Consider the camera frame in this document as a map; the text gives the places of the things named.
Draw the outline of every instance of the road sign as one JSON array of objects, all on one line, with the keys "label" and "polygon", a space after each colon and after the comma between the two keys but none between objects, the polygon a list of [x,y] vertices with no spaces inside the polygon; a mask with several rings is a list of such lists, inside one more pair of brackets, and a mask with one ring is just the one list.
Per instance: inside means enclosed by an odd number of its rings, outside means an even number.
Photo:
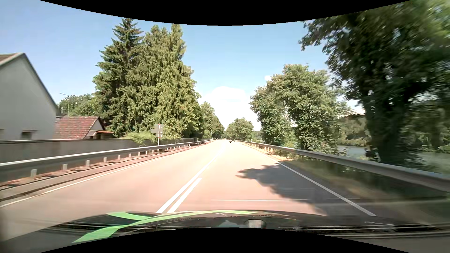
[{"label": "road sign", "polygon": [[152,134],[157,134],[157,133],[162,134],[162,129],[151,129],[150,132],[151,132]]},{"label": "road sign", "polygon": [[159,138],[162,137],[162,128],[164,127],[163,124],[154,124],[153,129],[150,130],[152,134],[156,135],[156,138],[158,138],[158,146],[159,146]]},{"label": "road sign", "polygon": [[163,127],[164,127],[163,124],[154,124],[154,125],[153,125],[153,128],[154,128],[154,129],[160,129],[160,128],[163,128]]}]

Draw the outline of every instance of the white cloud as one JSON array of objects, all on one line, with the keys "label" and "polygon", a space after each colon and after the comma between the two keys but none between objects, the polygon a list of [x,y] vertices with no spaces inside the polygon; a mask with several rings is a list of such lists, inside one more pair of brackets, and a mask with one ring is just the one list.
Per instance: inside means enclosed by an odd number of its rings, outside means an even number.
[{"label": "white cloud", "polygon": [[250,102],[250,94],[246,94],[244,90],[220,86],[211,93],[202,94],[202,98],[198,102],[201,104],[204,101],[211,104],[225,129],[236,118],[242,117],[253,123],[254,130],[258,131],[261,128],[256,114],[250,110],[250,105],[248,104]]}]

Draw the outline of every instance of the sky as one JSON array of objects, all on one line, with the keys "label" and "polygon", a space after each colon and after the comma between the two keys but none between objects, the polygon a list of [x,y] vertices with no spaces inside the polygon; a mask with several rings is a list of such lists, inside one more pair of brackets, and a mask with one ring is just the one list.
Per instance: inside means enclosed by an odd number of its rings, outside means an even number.
[{"label": "sky", "polygon": [[[100,71],[105,46],[112,43],[112,28],[120,17],[73,9],[36,0],[2,2],[0,54],[24,52],[55,102],[67,95],[95,91],[92,79]],[[170,24],[136,20],[142,31]],[[187,50],[185,65],[194,73],[195,90],[215,109],[226,128],[245,117],[255,130],[257,116],[250,96],[285,64],[308,64],[310,70],[327,69],[320,46],[301,51],[306,34],[303,23],[255,26],[181,25]],[[349,105],[358,112],[355,101]]]}]

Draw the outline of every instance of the asphalt road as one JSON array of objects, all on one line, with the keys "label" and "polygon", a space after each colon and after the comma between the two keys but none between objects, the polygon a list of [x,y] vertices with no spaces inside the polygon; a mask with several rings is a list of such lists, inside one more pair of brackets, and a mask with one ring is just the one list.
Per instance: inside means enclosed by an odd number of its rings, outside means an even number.
[{"label": "asphalt road", "polygon": [[253,209],[379,215],[354,196],[226,140],[0,203],[3,239],[107,212]]}]

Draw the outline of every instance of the green stripe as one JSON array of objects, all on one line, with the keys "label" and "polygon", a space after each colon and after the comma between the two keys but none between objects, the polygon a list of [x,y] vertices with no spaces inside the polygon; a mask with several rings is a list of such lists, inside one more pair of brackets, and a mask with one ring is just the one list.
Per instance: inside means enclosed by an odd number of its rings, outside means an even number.
[{"label": "green stripe", "polygon": [[215,213],[215,212],[232,213],[232,214],[252,214],[252,213],[257,213],[257,212],[249,212],[249,211],[215,210],[215,211],[176,213],[176,214],[173,214],[173,215],[162,214],[162,215],[158,215],[158,216],[154,216],[154,217],[148,217],[147,219],[139,220],[139,221],[131,223],[129,225],[120,225],[120,226],[111,226],[111,227],[101,228],[99,230],[96,230],[94,232],[90,232],[90,233],[82,236],[78,240],[75,240],[74,243],[108,238],[108,237],[112,236],[115,232],[117,232],[117,230],[119,230],[121,228],[130,227],[130,226],[141,225],[141,224],[154,222],[154,221],[162,221],[162,220],[168,220],[168,219],[175,219],[175,218],[181,218],[181,217],[194,216],[194,215],[198,215],[198,214]]},{"label": "green stripe", "polygon": [[151,218],[150,216],[136,215],[136,214],[131,214],[131,213],[127,213],[127,212],[108,212],[107,214],[110,216],[125,218],[125,219],[135,220],[135,221],[141,221],[141,220],[146,220],[148,218]]}]

